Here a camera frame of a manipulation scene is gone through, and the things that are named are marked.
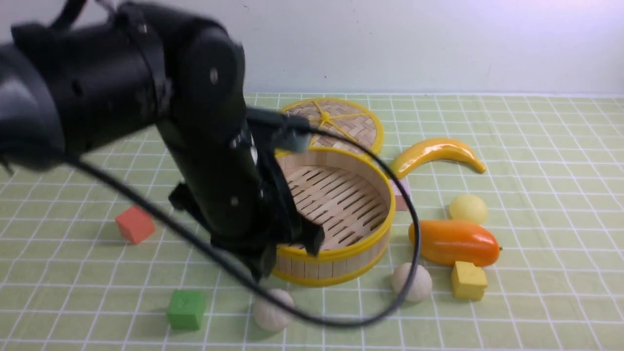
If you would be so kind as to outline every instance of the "toy banana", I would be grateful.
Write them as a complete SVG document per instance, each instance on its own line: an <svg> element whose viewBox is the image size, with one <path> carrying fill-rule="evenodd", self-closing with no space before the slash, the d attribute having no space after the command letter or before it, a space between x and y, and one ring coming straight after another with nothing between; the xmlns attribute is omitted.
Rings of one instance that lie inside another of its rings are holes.
<svg viewBox="0 0 624 351"><path fill-rule="evenodd" d="M390 168L401 179L414 168L436 160L466 163L479 173L485 172L485 164L476 158L470 146L450 138L433 138L418 142L398 155L390 164Z"/></svg>

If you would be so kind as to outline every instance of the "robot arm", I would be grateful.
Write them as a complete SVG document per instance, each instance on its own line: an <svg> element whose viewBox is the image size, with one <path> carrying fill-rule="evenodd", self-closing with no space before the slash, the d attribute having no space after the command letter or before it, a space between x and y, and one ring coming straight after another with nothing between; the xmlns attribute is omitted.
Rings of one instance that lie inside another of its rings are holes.
<svg viewBox="0 0 624 351"><path fill-rule="evenodd" d="M0 141L80 156L155 126L183 177L171 203L256 281L273 270L278 244L318 253L323 228L296 210L274 157L276 148L304 151L308 136L258 122L308 121L245 104L245 54L222 25L126 2L100 24L27 23L12 36L0 46ZM58 166L25 154L6 162L38 172Z"/></svg>

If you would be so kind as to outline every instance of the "yellow ball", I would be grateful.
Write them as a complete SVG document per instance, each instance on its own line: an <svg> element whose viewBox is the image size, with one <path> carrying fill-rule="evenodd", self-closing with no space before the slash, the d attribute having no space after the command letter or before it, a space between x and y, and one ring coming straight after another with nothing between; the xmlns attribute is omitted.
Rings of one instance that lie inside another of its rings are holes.
<svg viewBox="0 0 624 351"><path fill-rule="evenodd" d="M449 214L453 219L464 219L481 224L487 219L487 206L476 195L462 194L451 202Z"/></svg>

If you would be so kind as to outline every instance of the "white wall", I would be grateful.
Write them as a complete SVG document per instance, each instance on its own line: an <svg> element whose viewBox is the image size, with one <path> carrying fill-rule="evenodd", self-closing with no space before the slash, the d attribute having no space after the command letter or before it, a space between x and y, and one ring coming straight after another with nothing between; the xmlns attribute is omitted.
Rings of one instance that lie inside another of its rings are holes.
<svg viewBox="0 0 624 351"><path fill-rule="evenodd" d="M226 25L247 91L624 93L624 0L161 2ZM0 1L0 38L61 4Z"/></svg>

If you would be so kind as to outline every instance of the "bamboo steamer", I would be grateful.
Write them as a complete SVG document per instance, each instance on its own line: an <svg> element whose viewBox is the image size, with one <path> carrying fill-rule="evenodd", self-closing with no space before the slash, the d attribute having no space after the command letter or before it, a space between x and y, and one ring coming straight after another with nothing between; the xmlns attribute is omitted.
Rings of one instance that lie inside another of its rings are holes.
<svg viewBox="0 0 624 351"><path fill-rule="evenodd" d="M311 126L357 141L375 154L381 151L384 139L381 121L372 111L353 101L320 97L295 102L281 111L307 117ZM351 144L324 136L313 136L309 147L334 147L363 154ZM277 156L284 154L286 152L279 151Z"/></svg>
<svg viewBox="0 0 624 351"><path fill-rule="evenodd" d="M286 154L278 162L297 209L322 224L317 257L280 245L273 273L299 285L327 286L359 277L385 253L396 200L390 181L365 155L333 147Z"/></svg>

